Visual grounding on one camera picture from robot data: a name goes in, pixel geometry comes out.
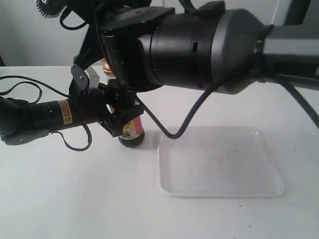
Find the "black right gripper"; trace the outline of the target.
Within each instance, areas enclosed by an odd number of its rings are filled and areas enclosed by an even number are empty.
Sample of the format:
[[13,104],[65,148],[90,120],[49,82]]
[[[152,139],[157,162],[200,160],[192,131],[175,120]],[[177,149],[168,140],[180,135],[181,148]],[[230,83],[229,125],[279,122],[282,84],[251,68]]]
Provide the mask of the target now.
[[151,62],[151,41],[160,23],[174,14],[173,7],[94,8],[86,16],[89,28],[74,64],[87,70],[106,59],[120,85],[133,92],[148,92],[163,84]]

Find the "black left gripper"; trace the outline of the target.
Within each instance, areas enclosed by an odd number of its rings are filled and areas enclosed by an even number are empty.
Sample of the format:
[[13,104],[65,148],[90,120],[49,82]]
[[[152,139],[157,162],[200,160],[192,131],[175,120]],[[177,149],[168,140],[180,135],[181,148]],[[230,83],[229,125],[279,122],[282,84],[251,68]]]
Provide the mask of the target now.
[[144,108],[136,103],[117,104],[119,90],[104,83],[98,88],[80,91],[76,86],[69,87],[68,102],[71,104],[74,126],[83,123],[101,123],[112,137],[121,136],[124,126],[142,115]]

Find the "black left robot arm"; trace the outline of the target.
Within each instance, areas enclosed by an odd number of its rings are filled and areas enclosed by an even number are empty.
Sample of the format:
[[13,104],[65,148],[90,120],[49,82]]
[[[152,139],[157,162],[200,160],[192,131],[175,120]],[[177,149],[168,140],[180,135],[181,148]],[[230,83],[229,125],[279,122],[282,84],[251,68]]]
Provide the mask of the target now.
[[112,137],[118,137],[129,121],[143,113],[134,93],[102,83],[60,101],[33,104],[1,98],[0,137],[5,144],[16,146],[92,123],[98,123]]

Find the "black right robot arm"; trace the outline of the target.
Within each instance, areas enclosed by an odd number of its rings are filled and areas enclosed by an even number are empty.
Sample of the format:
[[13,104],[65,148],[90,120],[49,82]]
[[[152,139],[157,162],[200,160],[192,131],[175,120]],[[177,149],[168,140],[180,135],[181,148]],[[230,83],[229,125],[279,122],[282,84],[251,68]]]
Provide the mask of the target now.
[[120,85],[134,92],[162,86],[235,94],[255,79],[282,77],[294,86],[319,87],[319,28],[264,25],[245,9],[222,0],[184,13],[148,0],[72,0],[90,26],[95,55],[78,57],[88,67],[106,57]]

